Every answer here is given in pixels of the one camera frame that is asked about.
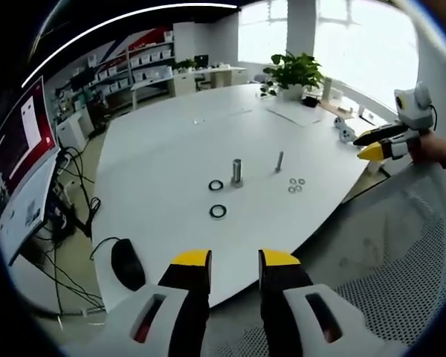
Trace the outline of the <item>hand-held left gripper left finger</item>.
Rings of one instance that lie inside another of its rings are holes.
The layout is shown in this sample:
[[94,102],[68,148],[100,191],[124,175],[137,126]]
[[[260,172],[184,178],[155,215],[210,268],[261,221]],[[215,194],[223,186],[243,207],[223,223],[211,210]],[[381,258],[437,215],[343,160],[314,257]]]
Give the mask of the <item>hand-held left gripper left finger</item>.
[[200,356],[210,314],[212,251],[174,257],[158,284],[143,288],[145,303],[130,335],[153,356]]

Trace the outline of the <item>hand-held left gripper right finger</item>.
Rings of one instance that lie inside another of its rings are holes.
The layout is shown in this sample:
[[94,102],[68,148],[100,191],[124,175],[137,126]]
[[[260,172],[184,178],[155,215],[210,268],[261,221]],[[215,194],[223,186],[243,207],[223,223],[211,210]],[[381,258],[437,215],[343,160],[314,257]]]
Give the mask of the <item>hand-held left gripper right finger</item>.
[[293,255],[259,250],[259,293],[270,356],[372,355],[360,311],[314,285]]

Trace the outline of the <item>person's right hand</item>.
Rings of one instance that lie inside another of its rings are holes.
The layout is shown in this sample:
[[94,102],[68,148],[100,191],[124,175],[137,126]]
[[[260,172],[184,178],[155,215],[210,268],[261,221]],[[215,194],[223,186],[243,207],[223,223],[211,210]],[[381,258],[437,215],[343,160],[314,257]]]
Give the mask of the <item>person's right hand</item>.
[[428,132],[411,143],[409,153],[414,162],[432,161],[441,163],[446,156],[446,140]]

